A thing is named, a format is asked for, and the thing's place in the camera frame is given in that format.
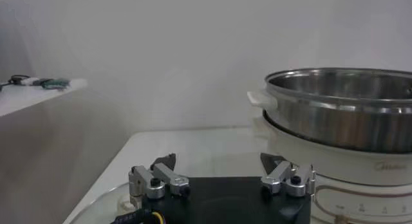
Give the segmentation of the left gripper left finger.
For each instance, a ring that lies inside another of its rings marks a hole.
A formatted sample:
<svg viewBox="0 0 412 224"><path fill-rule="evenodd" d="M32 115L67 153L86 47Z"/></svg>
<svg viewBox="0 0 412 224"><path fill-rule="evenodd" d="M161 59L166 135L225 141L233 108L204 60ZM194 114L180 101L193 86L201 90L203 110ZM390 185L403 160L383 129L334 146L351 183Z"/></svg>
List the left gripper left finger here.
<svg viewBox="0 0 412 224"><path fill-rule="evenodd" d="M129 195L132 198L146 196L150 200L162 199L166 188L173 196L187 198L191 194L191 186L187 177L174 172L176 154L171 153L156 158L150 168L143 165L132 166L129 176Z"/></svg>

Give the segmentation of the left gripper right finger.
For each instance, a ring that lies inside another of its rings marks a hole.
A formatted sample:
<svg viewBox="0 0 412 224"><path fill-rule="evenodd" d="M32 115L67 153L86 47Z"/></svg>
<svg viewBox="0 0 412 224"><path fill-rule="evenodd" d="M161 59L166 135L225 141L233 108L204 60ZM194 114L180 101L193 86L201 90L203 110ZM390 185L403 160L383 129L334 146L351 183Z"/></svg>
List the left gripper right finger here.
<svg viewBox="0 0 412 224"><path fill-rule="evenodd" d="M261 177L261 185L270 195L285 191L289 196L300 198L315 192L315 171L313 165L294 167L282 156L261 153L260 160L266 175Z"/></svg>

